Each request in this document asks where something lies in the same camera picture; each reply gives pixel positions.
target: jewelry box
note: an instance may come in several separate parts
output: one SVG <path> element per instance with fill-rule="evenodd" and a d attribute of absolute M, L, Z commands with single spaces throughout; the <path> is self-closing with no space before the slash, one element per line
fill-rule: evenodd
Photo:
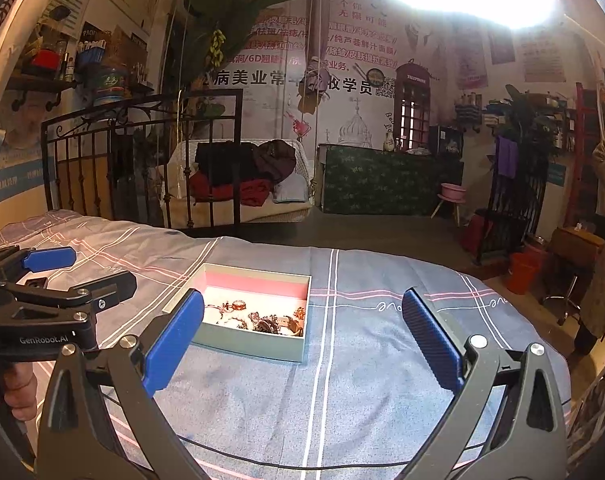
<path fill-rule="evenodd" d="M 310 276 L 202 264 L 163 308 L 172 312 L 189 288 L 204 298 L 192 342 L 255 357 L 301 362 Z"/>

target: rolling stool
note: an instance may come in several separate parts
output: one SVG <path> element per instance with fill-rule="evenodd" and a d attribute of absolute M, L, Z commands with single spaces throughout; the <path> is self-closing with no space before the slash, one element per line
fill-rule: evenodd
<path fill-rule="evenodd" d="M 593 273 L 595 260 L 604 245 L 604 239 L 586 230 L 576 230 L 572 227 L 562 227 L 554 231 L 549 243 L 548 251 L 555 256 L 557 262 L 568 270 L 572 279 L 563 296 L 546 296 L 540 301 L 545 304 L 548 300 L 562 300 L 565 302 L 565 312 L 557 323 L 564 325 L 569 317 L 570 308 L 580 310 L 580 306 L 571 299 L 578 279 L 589 277 Z"/>

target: hook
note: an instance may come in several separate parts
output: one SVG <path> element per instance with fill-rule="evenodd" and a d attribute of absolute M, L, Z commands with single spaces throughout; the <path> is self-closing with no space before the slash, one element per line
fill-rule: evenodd
<path fill-rule="evenodd" d="M 44 106 L 44 109 L 47 110 L 48 112 L 51 112 L 55 107 L 57 107 L 60 104 L 61 95 L 62 95 L 62 92 L 58 92 L 58 96 L 54 102 L 47 101 L 47 104 Z"/>
<path fill-rule="evenodd" d="M 27 90 L 23 90 L 23 96 L 20 99 L 14 99 L 14 101 L 11 104 L 11 109 L 15 112 L 17 112 L 18 110 L 20 110 L 20 107 L 26 103 L 26 92 Z"/>

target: concrete floor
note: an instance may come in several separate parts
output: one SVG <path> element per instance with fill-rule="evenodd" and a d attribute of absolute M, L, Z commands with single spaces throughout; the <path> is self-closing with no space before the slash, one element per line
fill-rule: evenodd
<path fill-rule="evenodd" d="M 510 292 L 503 278 L 485 280 L 488 286 L 508 300 L 518 312 L 526 317 L 535 327 L 540 337 L 548 342 L 564 357 L 573 351 L 573 338 L 578 331 L 575 317 L 569 317 L 563 326 L 557 324 L 563 313 L 561 302 L 550 301 L 548 306 L 541 306 L 538 299 L 543 296 L 542 287 L 536 283 L 532 292 L 519 296 Z M 591 353 L 578 360 L 570 358 L 571 397 L 573 402 L 579 400 L 605 365 L 605 339 L 598 341 Z"/>
<path fill-rule="evenodd" d="M 458 243 L 458 229 L 451 219 L 406 216 L 367 216 L 324 214 L 314 208 L 311 215 L 297 224 L 281 224 L 268 233 L 253 237 L 255 242 L 292 246 L 359 249 L 378 253 L 409 256 L 474 274 L 479 269 L 473 257 Z M 534 325 L 541 338 L 568 357 L 573 351 L 577 321 L 570 317 L 562 326 L 557 319 L 560 303 L 541 306 L 541 286 L 534 284 L 533 293 L 518 296 L 511 293 L 503 279 L 491 278 L 485 283 L 506 298 Z M 581 398 L 605 365 L 605 341 L 598 342 L 591 355 L 572 362 L 572 399 Z"/>
<path fill-rule="evenodd" d="M 474 263 L 473 257 L 460 247 L 459 237 L 460 229 L 450 219 L 337 215 L 314 207 L 306 220 L 270 226 L 269 232 L 252 234 L 251 241 L 375 251 L 462 270 Z"/>

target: blue gripper pad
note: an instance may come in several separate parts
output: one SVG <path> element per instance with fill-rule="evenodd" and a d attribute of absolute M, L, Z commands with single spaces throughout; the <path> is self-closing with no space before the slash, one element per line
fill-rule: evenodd
<path fill-rule="evenodd" d="M 176 310 L 145 360 L 142 385 L 150 397 L 167 387 L 194 338 L 204 318 L 202 294 L 190 288 L 176 305 Z"/>
<path fill-rule="evenodd" d="M 23 260 L 23 268 L 31 272 L 64 269 L 76 263 L 76 251 L 71 247 L 56 247 L 32 251 Z"/>
<path fill-rule="evenodd" d="M 402 318 L 438 383 L 457 394 L 464 383 L 462 356 L 413 288 L 402 297 Z"/>

